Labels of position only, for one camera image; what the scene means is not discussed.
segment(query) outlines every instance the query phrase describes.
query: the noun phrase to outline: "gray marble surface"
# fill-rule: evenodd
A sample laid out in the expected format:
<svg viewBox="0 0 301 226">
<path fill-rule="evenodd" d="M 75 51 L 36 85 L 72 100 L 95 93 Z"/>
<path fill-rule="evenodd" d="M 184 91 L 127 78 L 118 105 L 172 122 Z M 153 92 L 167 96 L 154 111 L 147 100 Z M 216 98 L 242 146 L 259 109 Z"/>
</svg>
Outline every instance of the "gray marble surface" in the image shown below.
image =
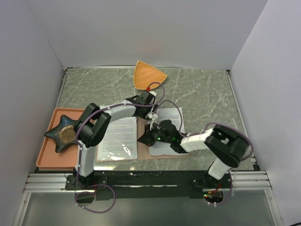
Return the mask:
<svg viewBox="0 0 301 226">
<path fill-rule="evenodd" d="M 238 109 L 223 70 L 159 68 L 167 74 L 164 99 L 182 107 L 185 130 L 200 132 L 210 121 L 220 121 L 243 131 Z M 110 105 L 139 94 L 134 88 L 134 68 L 72 68 L 66 72 L 59 107 L 86 108 L 89 103 Z M 160 88 L 155 89 L 158 97 Z M 163 107 L 172 107 L 166 103 Z M 210 150 L 183 159 L 95 162 L 96 170 L 206 170 L 215 160 Z M 253 170 L 251 160 L 238 170 Z"/>
</svg>

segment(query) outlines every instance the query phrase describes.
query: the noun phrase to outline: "robotic arm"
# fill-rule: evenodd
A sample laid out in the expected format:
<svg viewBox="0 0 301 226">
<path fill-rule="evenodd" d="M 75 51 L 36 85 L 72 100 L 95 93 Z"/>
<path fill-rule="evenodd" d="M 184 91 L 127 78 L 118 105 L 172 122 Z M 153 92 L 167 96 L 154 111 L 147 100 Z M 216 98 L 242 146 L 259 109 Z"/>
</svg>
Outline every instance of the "robotic arm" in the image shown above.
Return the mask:
<svg viewBox="0 0 301 226">
<path fill-rule="evenodd" d="M 144 134 L 138 138 L 138 142 L 153 146 L 156 142 L 169 143 L 171 148 L 177 153 L 188 153 L 195 150 L 209 148 L 217 159 L 208 170 L 208 175 L 219 180 L 231 168 L 237 167 L 241 162 L 247 148 L 248 142 L 244 140 L 237 132 L 216 125 L 202 134 L 189 136 L 182 135 L 170 120 L 161 121 L 157 124 L 158 116 L 153 113 L 157 105 L 148 106 L 155 101 L 156 93 L 144 90 L 139 96 L 127 98 L 125 101 L 111 106 L 97 106 L 92 103 L 87 106 L 83 114 L 74 126 L 75 132 L 78 132 L 84 121 L 91 114 L 99 109 L 106 109 L 95 114 L 92 120 L 88 121 L 79 132 L 79 142 L 82 148 L 79 152 L 78 164 L 75 170 L 79 172 L 79 180 L 85 181 L 86 177 L 91 175 L 93 170 L 93 159 L 96 145 L 98 145 L 108 128 L 110 122 L 124 117 L 140 117 L 151 120 L 151 123 L 145 125 Z"/>
</svg>

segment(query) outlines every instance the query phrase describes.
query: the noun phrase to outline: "orange woven basket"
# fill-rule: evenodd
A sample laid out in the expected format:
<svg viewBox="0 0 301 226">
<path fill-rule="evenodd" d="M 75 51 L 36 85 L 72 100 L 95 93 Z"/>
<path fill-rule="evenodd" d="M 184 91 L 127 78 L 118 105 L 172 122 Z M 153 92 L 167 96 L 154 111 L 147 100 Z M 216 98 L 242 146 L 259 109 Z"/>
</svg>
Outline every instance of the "orange woven basket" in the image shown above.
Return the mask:
<svg viewBox="0 0 301 226">
<path fill-rule="evenodd" d="M 167 75 L 158 69 L 138 60 L 134 71 L 133 81 L 136 89 L 144 90 L 154 81 L 163 83 Z M 150 89 L 158 87 L 158 84 L 152 84 Z"/>
</svg>

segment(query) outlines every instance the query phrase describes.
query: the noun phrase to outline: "white wall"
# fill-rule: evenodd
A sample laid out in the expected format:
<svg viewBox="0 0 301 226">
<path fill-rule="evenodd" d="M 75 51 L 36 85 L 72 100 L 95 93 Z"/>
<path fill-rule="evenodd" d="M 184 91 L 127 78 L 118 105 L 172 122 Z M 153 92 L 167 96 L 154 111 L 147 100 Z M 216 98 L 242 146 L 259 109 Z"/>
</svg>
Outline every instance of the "white wall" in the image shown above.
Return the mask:
<svg viewBox="0 0 301 226">
<path fill-rule="evenodd" d="M 268 1 L 230 76 L 284 224 L 300 222 L 301 1 Z"/>
<path fill-rule="evenodd" d="M 230 69 L 267 0 L 26 0 L 63 67 Z"/>
<path fill-rule="evenodd" d="M 23 0 L 0 2 L 0 224 L 12 224 L 63 69 Z"/>
</svg>

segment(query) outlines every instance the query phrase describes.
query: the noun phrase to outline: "paper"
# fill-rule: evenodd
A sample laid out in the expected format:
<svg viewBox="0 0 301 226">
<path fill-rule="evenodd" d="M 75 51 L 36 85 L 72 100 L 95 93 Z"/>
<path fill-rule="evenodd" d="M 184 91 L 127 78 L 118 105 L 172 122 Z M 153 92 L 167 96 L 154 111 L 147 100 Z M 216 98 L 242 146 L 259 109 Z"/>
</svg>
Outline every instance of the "paper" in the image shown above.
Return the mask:
<svg viewBox="0 0 301 226">
<path fill-rule="evenodd" d="M 180 118 L 179 112 L 176 108 L 159 108 L 157 110 L 156 114 L 158 115 L 157 124 L 159 124 L 163 120 L 170 119 L 171 122 L 176 126 L 176 128 L 179 129 L 180 123 L 181 123 L 181 118 Z M 183 121 L 183 124 L 181 127 L 181 132 L 185 133 L 184 121 Z M 150 150 L 150 155 L 164 155 L 164 154 L 188 155 L 188 153 L 187 154 L 179 154 L 179 153 L 175 152 L 170 147 L 170 144 L 163 143 L 163 142 L 156 142 L 154 146 L 149 147 L 149 150 Z"/>
<path fill-rule="evenodd" d="M 116 120 L 109 124 L 98 145 L 97 161 L 137 159 L 136 117 Z"/>
</svg>

